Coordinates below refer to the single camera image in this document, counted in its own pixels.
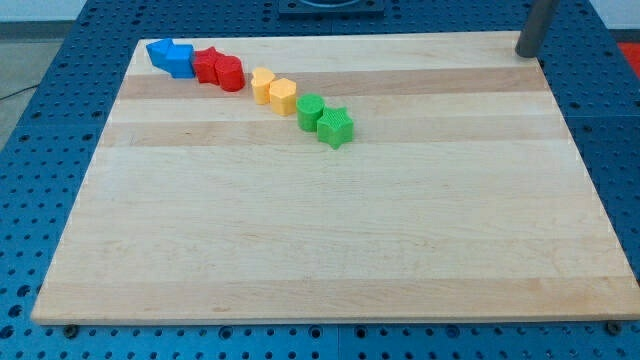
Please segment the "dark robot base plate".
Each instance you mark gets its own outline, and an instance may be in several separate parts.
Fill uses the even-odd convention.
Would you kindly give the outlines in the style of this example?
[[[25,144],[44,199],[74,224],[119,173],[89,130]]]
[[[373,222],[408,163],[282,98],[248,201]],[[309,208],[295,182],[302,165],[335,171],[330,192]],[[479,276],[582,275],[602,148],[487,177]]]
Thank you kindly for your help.
[[[384,0],[277,0],[276,3],[281,17],[378,15],[385,9]]]

